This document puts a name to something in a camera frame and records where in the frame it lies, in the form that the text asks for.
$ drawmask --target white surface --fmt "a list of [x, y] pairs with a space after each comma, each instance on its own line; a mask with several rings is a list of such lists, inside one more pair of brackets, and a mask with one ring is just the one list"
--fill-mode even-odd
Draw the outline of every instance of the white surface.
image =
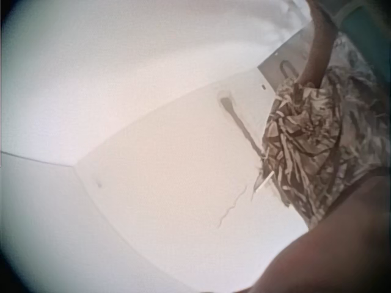
[[236, 100], [247, 127], [262, 133], [274, 96], [252, 70], [152, 112], [76, 165], [91, 198], [124, 239], [200, 291], [250, 286], [307, 230], [270, 185], [250, 201], [259, 158], [219, 105], [222, 92]]
[[114, 232], [72, 168], [3, 154], [1, 179], [1, 248], [34, 292], [195, 293]]
[[26, 1], [2, 32], [2, 149], [73, 165], [150, 111], [255, 68], [284, 1]]

